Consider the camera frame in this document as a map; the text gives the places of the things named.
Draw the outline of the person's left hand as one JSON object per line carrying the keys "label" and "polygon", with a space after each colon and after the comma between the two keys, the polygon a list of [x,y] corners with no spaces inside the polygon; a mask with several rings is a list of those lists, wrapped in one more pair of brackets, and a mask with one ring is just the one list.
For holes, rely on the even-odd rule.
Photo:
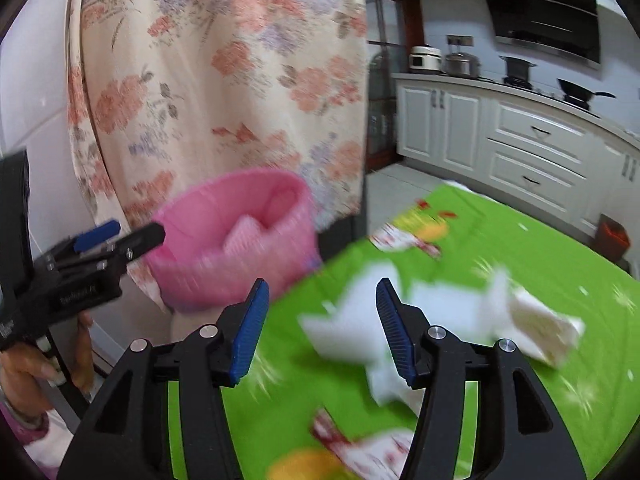
{"label": "person's left hand", "polygon": [[[94,370],[89,328],[93,320],[88,312],[81,312],[77,321],[75,367],[72,378],[82,393],[93,387]],[[52,404],[42,392],[38,379],[55,380],[58,372],[48,359],[29,344],[16,344],[1,353],[1,388],[6,400],[21,416],[39,418],[50,411]]]}

